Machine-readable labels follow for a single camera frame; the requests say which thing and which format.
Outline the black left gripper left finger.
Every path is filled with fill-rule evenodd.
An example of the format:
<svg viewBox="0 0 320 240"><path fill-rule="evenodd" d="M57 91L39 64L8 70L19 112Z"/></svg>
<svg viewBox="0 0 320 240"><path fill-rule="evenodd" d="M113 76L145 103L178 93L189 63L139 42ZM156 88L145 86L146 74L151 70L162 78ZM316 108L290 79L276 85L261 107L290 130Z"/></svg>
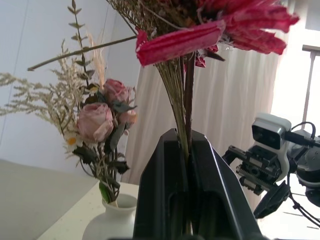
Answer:
<svg viewBox="0 0 320 240"><path fill-rule="evenodd" d="M160 138L139 183L135 240L178 240L186 232L188 180L177 131Z"/></svg>

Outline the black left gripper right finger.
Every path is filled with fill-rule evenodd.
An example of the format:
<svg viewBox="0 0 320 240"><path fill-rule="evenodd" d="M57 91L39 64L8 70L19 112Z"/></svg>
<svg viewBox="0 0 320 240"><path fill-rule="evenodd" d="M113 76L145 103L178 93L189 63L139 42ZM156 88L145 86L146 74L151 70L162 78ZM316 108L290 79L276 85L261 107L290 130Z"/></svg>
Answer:
<svg viewBox="0 0 320 240"><path fill-rule="evenodd" d="M204 240L263 239L235 173L197 131L192 132L191 165L195 174L195 234Z"/></svg>

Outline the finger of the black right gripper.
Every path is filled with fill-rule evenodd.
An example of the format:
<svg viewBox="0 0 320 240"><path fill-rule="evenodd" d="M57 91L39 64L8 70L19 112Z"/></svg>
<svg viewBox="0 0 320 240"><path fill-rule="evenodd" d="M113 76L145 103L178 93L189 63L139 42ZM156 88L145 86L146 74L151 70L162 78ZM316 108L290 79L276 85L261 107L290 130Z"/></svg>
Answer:
<svg viewBox="0 0 320 240"><path fill-rule="evenodd" d="M247 159L247 153L233 145L228 147L228 150L222 156L222 159L230 165L235 159L239 159L241 161Z"/></svg>
<svg viewBox="0 0 320 240"><path fill-rule="evenodd" d="M256 219L263 219L278 210L283 202L290 196L291 188L284 180L276 185L261 199L253 214Z"/></svg>

